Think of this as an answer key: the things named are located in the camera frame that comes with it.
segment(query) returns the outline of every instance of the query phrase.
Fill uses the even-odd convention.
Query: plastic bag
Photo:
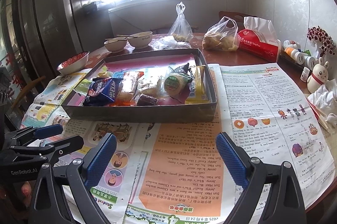
[[[177,42],[173,36],[165,36],[156,40],[152,45],[154,50],[166,49],[191,49],[191,45],[187,42]]]
[[[227,27],[228,22],[233,23],[232,28]],[[235,20],[223,17],[219,23],[210,27],[203,38],[203,49],[236,51],[239,47],[238,26]]]
[[[185,10],[183,2],[177,4],[176,10],[178,17],[168,31],[168,35],[173,36],[178,42],[189,42],[193,38],[193,33],[191,26],[188,24],[185,15],[183,14]]]

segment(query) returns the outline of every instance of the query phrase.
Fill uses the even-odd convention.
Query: yellow snack package
[[[193,79],[190,87],[190,94],[185,100],[185,104],[209,103],[203,84],[205,65],[192,66],[189,68],[189,71]]]

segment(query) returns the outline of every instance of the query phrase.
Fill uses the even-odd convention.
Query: white tissue
[[[326,121],[337,125],[337,82],[330,80],[308,96],[308,100],[327,116]]]
[[[273,23],[270,20],[259,17],[245,16],[243,25],[247,30],[254,31],[260,39],[260,42],[268,43],[280,48],[280,41],[277,40]]]

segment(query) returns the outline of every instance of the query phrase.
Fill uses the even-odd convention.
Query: wooden table
[[[264,60],[260,57],[257,57],[255,55],[252,55],[250,53],[237,50],[236,52],[224,52],[224,51],[213,51],[213,50],[203,50],[202,47],[202,40],[204,34],[202,33],[194,33],[194,38],[190,41],[190,44],[192,48],[198,48],[200,51],[203,52],[203,55],[206,59],[206,62],[211,63],[218,63],[223,66],[240,66],[240,65],[254,65],[254,64],[267,64],[269,63],[267,60]],[[106,57],[112,57],[115,55],[121,55],[121,54],[128,54],[128,53],[138,53],[143,51],[150,51],[153,50],[151,45],[161,37],[166,36],[165,34],[160,35],[153,35],[152,41],[149,44],[149,47],[144,49],[135,49],[134,47],[131,47],[128,43],[125,49],[120,53],[111,53],[109,52],[104,46],[95,50],[94,52],[89,54],[89,60],[85,66],[85,68],[93,68],[99,61],[101,61],[103,58]],[[302,70],[299,69],[295,65],[291,65],[287,60],[280,58],[277,62],[279,66],[285,71],[288,76],[291,77],[291,79],[297,84],[297,86],[301,89],[301,91],[304,94],[308,94],[309,91],[307,89],[306,82],[303,82],[300,80],[300,76],[302,73]],[[331,139],[328,141],[326,138],[328,146],[331,150],[332,156],[335,159],[335,165],[336,165],[336,159],[337,159],[337,139],[336,139],[336,147],[332,147]],[[316,205],[318,205],[319,202],[321,202],[334,188],[337,187],[337,178],[334,179],[333,183],[329,186],[329,188],[321,195],[321,197],[313,204],[311,205],[306,211],[308,212],[312,208],[314,208]]]

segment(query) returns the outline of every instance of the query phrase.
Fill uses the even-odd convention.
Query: stainless steel refrigerator
[[[94,51],[113,37],[109,6],[91,8],[88,1],[20,0],[24,43],[34,70],[46,76],[46,83],[59,75],[60,63],[82,51]]]

